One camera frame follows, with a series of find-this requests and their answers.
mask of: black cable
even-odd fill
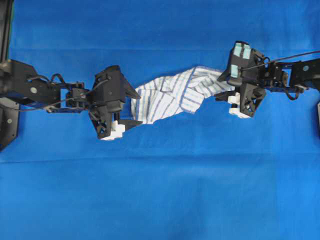
[[[295,97],[293,97],[293,96],[291,96],[291,95],[289,94],[289,92],[288,92],[288,90],[287,90],[286,88],[284,89],[284,92],[285,92],[286,96],[288,97],[288,99],[290,99],[291,101],[297,100],[298,97],[299,97],[299,94],[300,94],[300,93],[297,91],[297,92],[295,93]]]
[[[61,101],[57,101],[55,103],[48,104],[48,105],[42,106],[42,107],[36,107],[36,108],[31,108],[31,109],[15,109],[15,108],[12,108],[12,107],[9,107],[9,106],[5,106],[5,105],[3,105],[1,103],[0,103],[0,107],[4,108],[4,109],[13,110],[13,111],[16,111],[16,112],[31,112],[31,111],[36,111],[36,110],[42,110],[42,109],[45,109],[45,108],[48,108],[48,107],[53,107],[54,105],[61,104],[61,103],[66,102],[66,101],[70,101],[70,100],[74,100],[74,99],[80,99],[82,96],[87,96],[90,93],[94,92],[99,86],[101,86],[102,84],[106,83],[107,81],[109,81],[109,80],[106,79],[104,81],[99,82],[92,90],[87,91],[86,93],[82,93],[80,95],[80,97],[65,98],[65,99],[63,99]]]
[[[241,70],[243,70],[243,71],[245,71],[245,70],[250,70],[250,69],[262,67],[262,66],[267,65],[267,64],[271,64],[271,63],[274,63],[274,62],[278,62],[278,61],[281,61],[281,60],[293,59],[293,58],[297,58],[297,57],[301,57],[301,56],[305,56],[305,55],[318,54],[318,53],[320,53],[320,50],[318,50],[318,51],[309,51],[309,52],[300,53],[300,54],[297,54],[297,55],[281,57],[281,58],[278,58],[278,59],[275,59],[275,60],[272,60],[272,61],[268,61],[268,62],[265,62],[265,63],[261,63],[261,64],[259,64],[259,65],[254,65],[254,66],[251,66],[251,67],[242,68]]]

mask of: blue backdrop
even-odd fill
[[[120,65],[137,87],[223,70],[235,40],[271,58],[319,50],[319,24],[317,0],[16,0],[10,57],[89,88]],[[318,101],[268,93],[239,119],[209,98],[112,142],[86,112],[22,113],[0,154],[0,239],[318,240]]]

